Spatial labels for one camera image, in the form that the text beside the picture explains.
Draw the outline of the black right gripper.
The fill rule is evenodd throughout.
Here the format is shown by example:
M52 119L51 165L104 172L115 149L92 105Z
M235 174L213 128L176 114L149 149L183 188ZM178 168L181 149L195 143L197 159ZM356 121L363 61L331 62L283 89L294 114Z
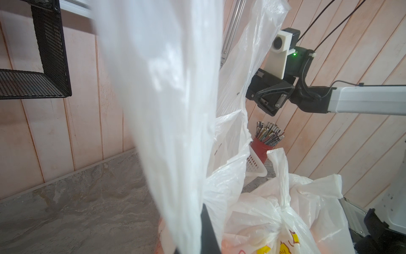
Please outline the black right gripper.
M293 93L295 87L287 81L258 69L246 92L246 98L270 116L275 116Z

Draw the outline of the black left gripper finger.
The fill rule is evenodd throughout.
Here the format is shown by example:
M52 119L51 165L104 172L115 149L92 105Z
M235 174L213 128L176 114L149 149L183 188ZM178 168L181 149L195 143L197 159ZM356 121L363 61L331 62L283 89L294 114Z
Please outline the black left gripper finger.
M201 213L202 235L201 235L201 254L221 254L221 248L218 245L213 226L211 224L208 209L203 204Z

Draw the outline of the white printed bag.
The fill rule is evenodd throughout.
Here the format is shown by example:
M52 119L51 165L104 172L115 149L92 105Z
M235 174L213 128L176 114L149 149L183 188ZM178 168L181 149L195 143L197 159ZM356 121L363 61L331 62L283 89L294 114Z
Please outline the white printed bag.
M309 227L291 207L288 161L282 148L267 152L276 176L232 205L224 254L318 254Z
M165 224L165 253L200 254L203 204L219 247L250 154L245 95L289 11L250 1L225 63L222 1L91 1L99 47Z

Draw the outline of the white printed bag back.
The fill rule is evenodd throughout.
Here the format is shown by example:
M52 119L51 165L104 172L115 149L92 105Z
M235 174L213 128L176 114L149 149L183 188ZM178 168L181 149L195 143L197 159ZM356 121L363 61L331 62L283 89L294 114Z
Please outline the white printed bag back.
M99 47L165 224L165 253L200 254L203 204L219 247L250 154L245 95L289 11L250 1L225 63L222 1L91 1Z

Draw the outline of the white plastic bag front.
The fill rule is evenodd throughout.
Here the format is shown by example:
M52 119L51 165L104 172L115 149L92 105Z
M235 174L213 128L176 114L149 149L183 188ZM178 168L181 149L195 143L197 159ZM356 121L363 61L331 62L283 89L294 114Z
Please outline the white plastic bag front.
M340 204L342 177L311 180L289 174L290 206L310 229L322 254L354 254L348 220Z

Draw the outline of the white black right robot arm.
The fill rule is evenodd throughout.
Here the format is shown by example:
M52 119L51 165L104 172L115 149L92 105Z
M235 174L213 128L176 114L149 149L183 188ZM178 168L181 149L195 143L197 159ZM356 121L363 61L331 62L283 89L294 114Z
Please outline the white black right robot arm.
M313 50L295 47L278 53L282 68L258 69L246 98L274 116L286 101L308 113L406 114L404 85L309 87L305 82L315 57ZM404 254L406 252L406 164L401 167L382 200L364 217L368 235L355 244L360 254Z

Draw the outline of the red cup of pens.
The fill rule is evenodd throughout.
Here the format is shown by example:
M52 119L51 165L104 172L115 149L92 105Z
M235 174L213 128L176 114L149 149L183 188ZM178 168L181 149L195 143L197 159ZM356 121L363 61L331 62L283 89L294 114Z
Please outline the red cup of pens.
M267 152L284 138L284 130L275 123L258 121L256 123L255 136L251 142L251 148L264 164L267 160Z

